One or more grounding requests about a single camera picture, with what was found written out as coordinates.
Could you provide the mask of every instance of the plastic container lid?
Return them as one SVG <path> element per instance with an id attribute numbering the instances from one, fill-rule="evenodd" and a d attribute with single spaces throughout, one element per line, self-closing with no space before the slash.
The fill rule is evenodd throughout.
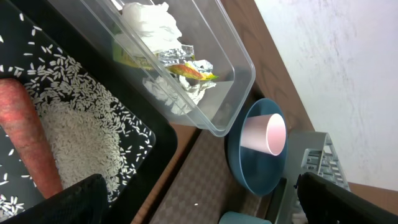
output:
<path id="1" fill-rule="evenodd" d="M 170 122 L 209 129 L 225 136 L 231 129 L 255 80 L 254 65 L 219 0 L 166 0 L 168 12 L 182 32 L 180 41 L 193 45 L 196 60 L 213 64 L 216 86 L 196 105 L 157 60 L 118 11 L 134 0 L 50 0 L 50 3 Z M 164 1 L 153 1 L 162 4 Z M 114 37 L 125 33 L 129 42 Z M 135 56 L 139 49 L 143 56 Z M 151 82 L 161 93 L 148 92 Z"/>

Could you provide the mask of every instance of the paper cup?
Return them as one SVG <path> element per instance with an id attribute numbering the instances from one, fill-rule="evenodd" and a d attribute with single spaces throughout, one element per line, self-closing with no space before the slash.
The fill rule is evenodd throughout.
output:
<path id="1" fill-rule="evenodd" d="M 243 127 L 241 146 L 278 156 L 286 142 L 283 117 L 269 114 L 247 118 Z"/>

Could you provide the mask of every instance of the blue bowl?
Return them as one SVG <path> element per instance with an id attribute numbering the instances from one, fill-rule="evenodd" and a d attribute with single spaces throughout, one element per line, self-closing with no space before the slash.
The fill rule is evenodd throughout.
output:
<path id="1" fill-rule="evenodd" d="M 280 114 L 279 106 L 270 99 L 255 102 L 250 109 L 242 109 L 228 136 L 228 164 L 235 179 L 258 196 L 269 194 L 278 184 L 285 167 L 287 139 L 283 151 L 272 156 L 241 146 L 241 135 L 247 118 L 265 114 Z"/>

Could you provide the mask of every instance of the dish rack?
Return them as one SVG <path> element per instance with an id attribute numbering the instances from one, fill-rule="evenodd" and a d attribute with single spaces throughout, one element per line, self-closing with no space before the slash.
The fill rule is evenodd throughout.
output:
<path id="1" fill-rule="evenodd" d="M 292 132 L 288 141 L 289 151 L 283 174 L 285 189 L 276 217 L 274 217 L 275 221 L 273 223 L 275 224 L 290 224 L 294 216 L 302 216 L 304 214 L 297 197 L 297 190 L 293 188 L 300 174 L 313 172 L 350 191 L 343 168 L 328 133 Z"/>

